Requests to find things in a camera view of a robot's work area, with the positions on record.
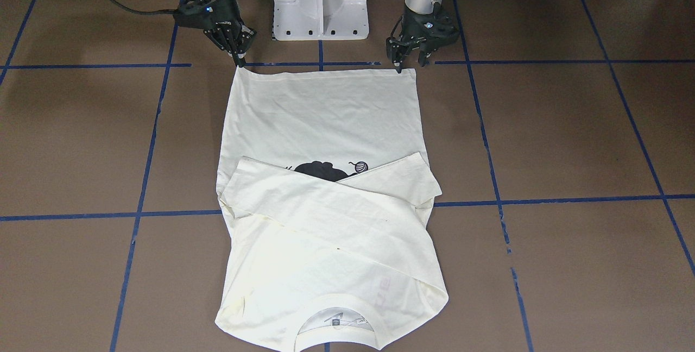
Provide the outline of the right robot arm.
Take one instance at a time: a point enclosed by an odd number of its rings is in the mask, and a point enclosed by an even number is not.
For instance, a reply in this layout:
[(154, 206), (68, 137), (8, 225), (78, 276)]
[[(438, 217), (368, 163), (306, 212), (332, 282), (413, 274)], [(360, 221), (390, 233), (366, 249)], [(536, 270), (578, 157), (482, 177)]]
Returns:
[(246, 52), (256, 37), (256, 31), (243, 21), (237, 0), (183, 0), (174, 10), (132, 12), (139, 15), (171, 15), (177, 26), (201, 30), (219, 50), (227, 52), (234, 65), (240, 68), (246, 66)]

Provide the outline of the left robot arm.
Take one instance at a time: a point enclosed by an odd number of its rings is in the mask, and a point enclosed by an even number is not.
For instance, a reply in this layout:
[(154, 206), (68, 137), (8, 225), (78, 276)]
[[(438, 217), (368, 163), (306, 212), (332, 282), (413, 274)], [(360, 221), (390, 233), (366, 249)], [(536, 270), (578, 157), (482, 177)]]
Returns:
[[(386, 40), (386, 52), (390, 62), (400, 73), (403, 60), (412, 50), (418, 50), (419, 65), (429, 64), (432, 53), (441, 47), (447, 47), (457, 42), (461, 36), (460, 30), (451, 23), (447, 12), (441, 7), (442, 0), (405, 0), (404, 10), (391, 36)], [(398, 25), (401, 31), (393, 36)], [(619, 64), (693, 64), (693, 59), (663, 59), (663, 60), (608, 60)], [(594, 64), (600, 60), (459, 60), (441, 61), (439, 64)]]

